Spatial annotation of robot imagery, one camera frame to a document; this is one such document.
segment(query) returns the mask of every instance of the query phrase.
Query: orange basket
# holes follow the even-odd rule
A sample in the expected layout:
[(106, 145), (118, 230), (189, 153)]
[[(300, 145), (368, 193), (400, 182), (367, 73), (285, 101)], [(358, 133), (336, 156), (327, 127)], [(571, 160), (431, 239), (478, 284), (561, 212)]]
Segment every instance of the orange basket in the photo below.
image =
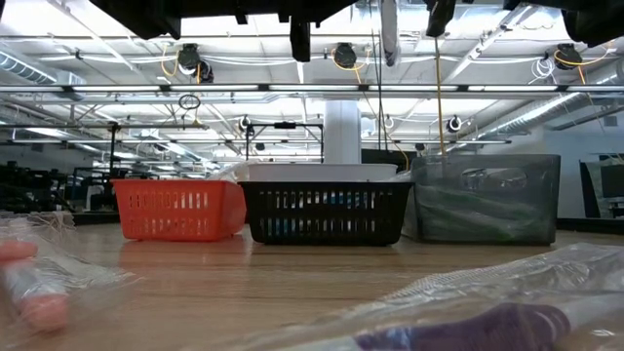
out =
[(124, 236), (209, 242), (245, 225), (243, 188), (221, 180), (115, 179)]

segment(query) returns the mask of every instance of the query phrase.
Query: workbench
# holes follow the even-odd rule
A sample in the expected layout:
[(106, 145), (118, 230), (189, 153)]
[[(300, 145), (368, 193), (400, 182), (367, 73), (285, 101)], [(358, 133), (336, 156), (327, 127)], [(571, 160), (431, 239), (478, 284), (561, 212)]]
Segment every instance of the workbench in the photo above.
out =
[(40, 350), (206, 350), (249, 332), (308, 322), (433, 273), (484, 267), (624, 237), (560, 232), (552, 247), (279, 247), (242, 235), (218, 243), (129, 242), (119, 224), (78, 228), (80, 254), (143, 277), (114, 308), (33, 342)]

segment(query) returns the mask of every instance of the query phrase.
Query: white column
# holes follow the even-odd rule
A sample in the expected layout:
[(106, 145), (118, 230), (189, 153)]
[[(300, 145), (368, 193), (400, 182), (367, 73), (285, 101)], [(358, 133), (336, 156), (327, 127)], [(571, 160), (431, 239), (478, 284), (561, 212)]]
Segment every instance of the white column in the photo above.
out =
[(361, 113), (356, 100), (325, 101), (325, 162), (362, 162)]

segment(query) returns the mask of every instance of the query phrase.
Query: storage bin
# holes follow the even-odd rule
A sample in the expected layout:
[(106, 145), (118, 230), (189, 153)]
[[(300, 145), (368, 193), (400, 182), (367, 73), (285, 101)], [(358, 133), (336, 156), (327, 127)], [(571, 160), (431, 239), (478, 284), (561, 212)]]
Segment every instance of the storage bin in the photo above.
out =
[(396, 165), (251, 164), (250, 181), (380, 181), (394, 176)]
[(429, 242), (555, 242), (561, 157), (450, 155), (412, 161), (406, 229)]
[(410, 182), (243, 182), (263, 244), (386, 246), (401, 237)]
[(243, 189), (221, 180), (113, 180), (124, 236), (210, 242), (245, 225)]

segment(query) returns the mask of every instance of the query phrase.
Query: white tray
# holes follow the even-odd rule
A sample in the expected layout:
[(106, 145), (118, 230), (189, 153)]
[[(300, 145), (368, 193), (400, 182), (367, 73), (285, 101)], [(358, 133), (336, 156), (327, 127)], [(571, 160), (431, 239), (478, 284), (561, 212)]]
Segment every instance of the white tray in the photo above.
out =
[(380, 181), (396, 172), (396, 165), (267, 163), (250, 165), (250, 181)]

